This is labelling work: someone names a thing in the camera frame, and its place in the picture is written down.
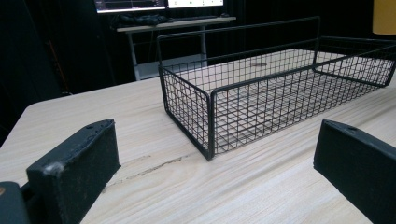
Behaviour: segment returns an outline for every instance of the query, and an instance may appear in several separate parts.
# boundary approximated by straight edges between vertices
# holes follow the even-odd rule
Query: desk
[[[196,20],[196,21],[175,21],[175,22],[161,23],[156,26],[135,26],[135,27],[119,28],[117,29],[117,32],[124,32],[128,36],[129,47],[131,49],[132,64],[134,66],[134,78],[136,81],[139,81],[144,78],[157,77],[158,63],[144,63],[144,64],[137,63],[132,34],[150,32],[150,31],[159,31],[159,30],[180,29],[186,27],[199,27],[201,31],[204,31],[207,25],[227,23],[234,20],[236,20],[236,17],[227,17],[227,18],[217,17],[215,19],[205,19],[205,20]],[[186,57],[184,59],[174,59],[174,60],[164,61],[163,63],[178,64],[180,63],[180,60],[184,60],[185,62],[193,62],[193,61],[206,59],[205,34],[201,35],[200,42],[201,42],[201,55],[193,55],[190,57]]]
[[[323,119],[396,146],[396,85],[208,162],[165,114],[156,78],[29,106],[0,148],[0,181],[84,125],[116,121],[122,167],[82,223],[370,223],[313,168]]]

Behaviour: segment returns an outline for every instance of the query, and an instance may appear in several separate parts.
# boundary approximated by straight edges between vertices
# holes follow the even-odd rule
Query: light wood tabletop
[[[0,181],[83,126],[114,119],[121,168],[82,223],[370,223],[313,168],[323,119],[396,146],[396,85],[207,161],[163,109],[156,78],[29,106],[0,148]]]

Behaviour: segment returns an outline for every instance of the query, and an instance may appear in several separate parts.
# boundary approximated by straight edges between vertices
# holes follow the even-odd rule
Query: monitor screen
[[[165,9],[165,0],[94,0],[98,13]]]
[[[222,7],[223,0],[168,0],[169,8],[179,7]]]

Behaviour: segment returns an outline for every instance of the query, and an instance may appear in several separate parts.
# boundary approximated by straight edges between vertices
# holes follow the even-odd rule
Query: wire basket
[[[165,111],[209,161],[387,86],[396,43],[321,37],[317,31],[314,38],[280,46],[163,65],[161,42],[304,21],[320,24],[315,17],[158,37]]]

